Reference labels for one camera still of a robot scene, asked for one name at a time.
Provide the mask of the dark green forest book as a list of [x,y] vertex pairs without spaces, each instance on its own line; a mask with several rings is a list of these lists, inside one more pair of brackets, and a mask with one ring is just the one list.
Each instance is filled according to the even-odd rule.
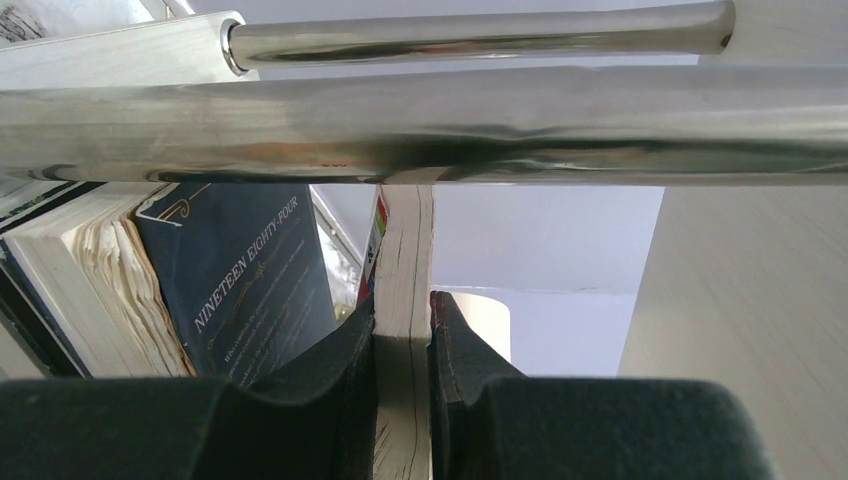
[[[1,182],[1,232],[34,220],[102,184],[99,182]],[[90,375],[30,279],[5,245],[1,246],[1,320],[48,377]]]

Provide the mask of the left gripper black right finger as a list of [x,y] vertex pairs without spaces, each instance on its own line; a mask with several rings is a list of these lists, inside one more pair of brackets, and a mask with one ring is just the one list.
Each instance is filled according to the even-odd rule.
[[530,377],[430,295],[438,479],[772,479],[776,468],[726,388],[669,379]]

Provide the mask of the dark blue Nineteen Eighty-Four book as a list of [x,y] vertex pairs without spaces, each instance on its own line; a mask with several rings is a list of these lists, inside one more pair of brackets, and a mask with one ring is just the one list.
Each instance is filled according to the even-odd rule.
[[102,184],[2,245],[88,377],[247,386],[336,327],[305,185]]

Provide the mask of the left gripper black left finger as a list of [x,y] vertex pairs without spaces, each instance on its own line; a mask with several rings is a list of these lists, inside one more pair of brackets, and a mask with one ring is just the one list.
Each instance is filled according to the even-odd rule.
[[366,300],[249,387],[221,377],[1,386],[5,479],[368,479],[377,395]]

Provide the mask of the white two-tier shelf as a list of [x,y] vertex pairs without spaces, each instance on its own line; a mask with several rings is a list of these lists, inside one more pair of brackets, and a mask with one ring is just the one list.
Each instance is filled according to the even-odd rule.
[[839,184],[843,65],[249,79],[270,66],[720,51],[729,2],[254,24],[227,12],[1,50],[1,175],[101,184]]

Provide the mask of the red 13-storey treehouse book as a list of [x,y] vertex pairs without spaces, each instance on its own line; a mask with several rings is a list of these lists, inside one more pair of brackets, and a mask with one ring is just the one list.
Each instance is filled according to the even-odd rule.
[[433,193],[426,185],[377,189],[359,297],[371,299],[377,388],[373,476],[431,476],[427,348]]

